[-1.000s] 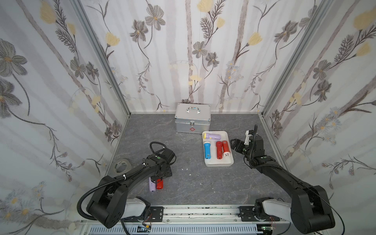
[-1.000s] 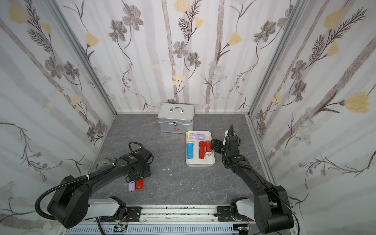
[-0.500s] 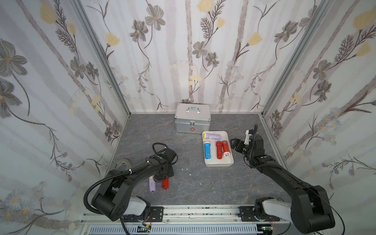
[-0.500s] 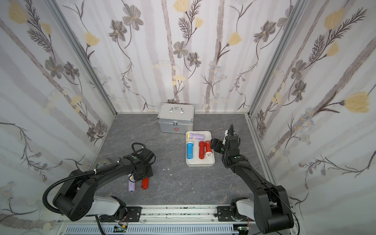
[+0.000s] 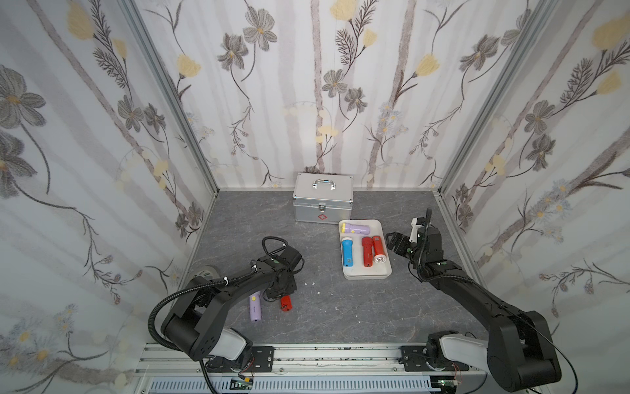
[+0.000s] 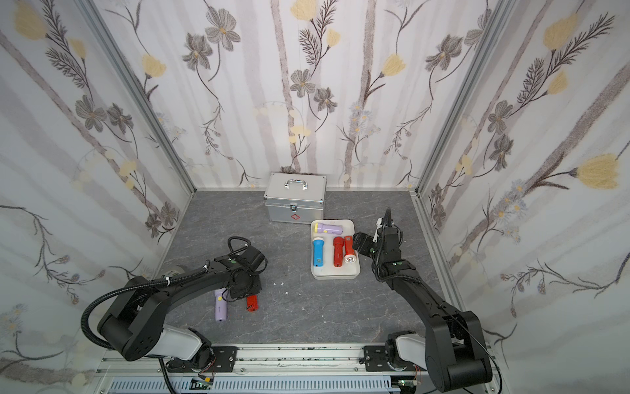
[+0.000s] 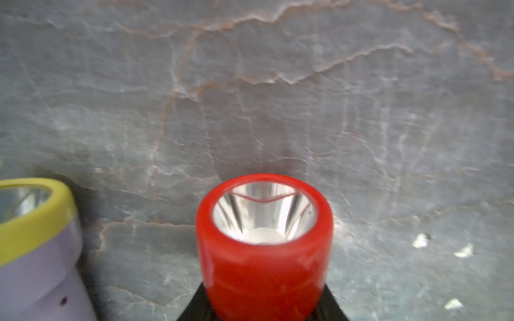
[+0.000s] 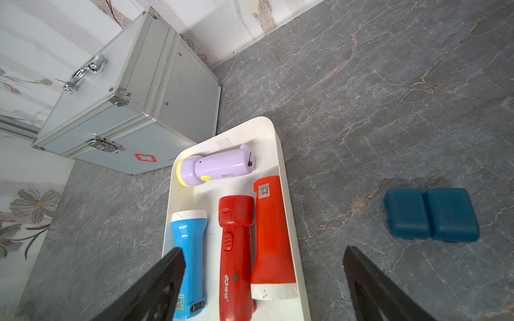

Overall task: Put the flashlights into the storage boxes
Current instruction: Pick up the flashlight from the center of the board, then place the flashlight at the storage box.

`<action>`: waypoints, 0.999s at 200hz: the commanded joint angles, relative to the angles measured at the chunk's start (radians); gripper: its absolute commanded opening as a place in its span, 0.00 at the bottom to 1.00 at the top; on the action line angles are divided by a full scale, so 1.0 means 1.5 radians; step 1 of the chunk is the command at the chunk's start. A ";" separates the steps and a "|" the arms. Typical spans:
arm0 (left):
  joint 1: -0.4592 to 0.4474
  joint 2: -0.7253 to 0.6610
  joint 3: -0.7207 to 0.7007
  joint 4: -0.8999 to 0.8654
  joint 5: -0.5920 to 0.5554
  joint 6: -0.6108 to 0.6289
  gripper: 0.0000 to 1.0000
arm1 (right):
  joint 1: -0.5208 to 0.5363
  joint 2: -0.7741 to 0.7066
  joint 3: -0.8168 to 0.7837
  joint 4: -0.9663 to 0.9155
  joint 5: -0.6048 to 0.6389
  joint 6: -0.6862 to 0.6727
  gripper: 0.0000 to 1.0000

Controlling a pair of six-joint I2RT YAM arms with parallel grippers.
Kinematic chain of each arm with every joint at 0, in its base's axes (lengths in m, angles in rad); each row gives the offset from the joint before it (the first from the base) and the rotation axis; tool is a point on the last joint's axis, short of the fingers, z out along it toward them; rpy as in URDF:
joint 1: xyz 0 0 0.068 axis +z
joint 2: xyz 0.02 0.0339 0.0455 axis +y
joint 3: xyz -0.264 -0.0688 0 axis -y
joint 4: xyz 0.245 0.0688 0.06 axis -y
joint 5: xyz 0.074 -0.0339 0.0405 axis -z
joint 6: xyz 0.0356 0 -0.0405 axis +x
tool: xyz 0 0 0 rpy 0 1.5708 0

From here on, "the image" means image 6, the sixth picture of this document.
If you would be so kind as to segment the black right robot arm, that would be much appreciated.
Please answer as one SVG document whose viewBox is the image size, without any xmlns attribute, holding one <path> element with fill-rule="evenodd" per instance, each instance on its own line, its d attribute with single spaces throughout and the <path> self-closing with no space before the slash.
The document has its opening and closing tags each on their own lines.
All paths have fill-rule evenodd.
<svg viewBox="0 0 630 394">
<path fill-rule="evenodd" d="M 353 246 L 372 260 L 378 282 L 402 296 L 422 321 L 425 333 L 392 333 L 385 344 L 387 363 L 401 369 L 406 363 L 428 372 L 439 392 L 490 383 L 500 368 L 487 350 L 480 319 L 444 300 L 423 279 L 416 267 L 402 257 L 404 233 L 388 208 L 377 221 L 373 236 L 357 232 Z"/>
</svg>

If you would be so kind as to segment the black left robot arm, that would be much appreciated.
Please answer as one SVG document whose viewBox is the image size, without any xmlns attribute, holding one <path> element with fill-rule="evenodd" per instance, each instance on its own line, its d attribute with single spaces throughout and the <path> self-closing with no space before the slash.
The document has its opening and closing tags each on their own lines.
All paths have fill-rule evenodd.
<svg viewBox="0 0 630 394">
<path fill-rule="evenodd" d="M 98 297 L 81 315 L 82 333 L 126 361 L 144 357 L 191 361 L 210 351 L 210 341 L 197 331 L 168 328 L 165 322 L 175 308 L 211 292 L 227 294 L 231 301 L 259 294 L 267 257 L 241 236 L 230 237 L 227 245 L 227 254 L 199 269 L 151 281 L 135 277 L 123 288 Z"/>
</svg>

